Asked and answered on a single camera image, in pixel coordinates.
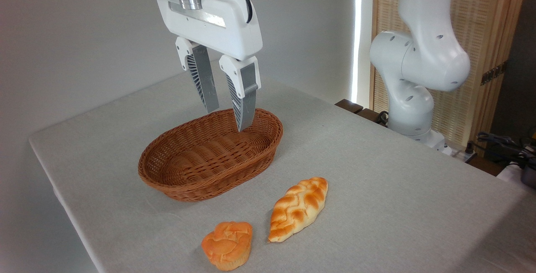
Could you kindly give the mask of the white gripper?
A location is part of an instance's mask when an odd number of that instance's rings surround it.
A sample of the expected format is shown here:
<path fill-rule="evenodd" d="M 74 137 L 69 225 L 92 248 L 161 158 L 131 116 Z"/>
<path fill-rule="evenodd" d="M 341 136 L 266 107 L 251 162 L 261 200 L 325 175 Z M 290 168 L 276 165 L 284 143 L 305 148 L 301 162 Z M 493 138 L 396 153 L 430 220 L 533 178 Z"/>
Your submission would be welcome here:
<path fill-rule="evenodd" d="M 256 91 L 262 87 L 253 55 L 263 46 L 251 1 L 157 0 L 157 4 L 166 27 L 178 36 L 180 64 L 190 73 L 207 113 L 219 108 L 208 47 L 224 54 L 219 65 L 226 73 L 238 131 L 251 126 Z"/>

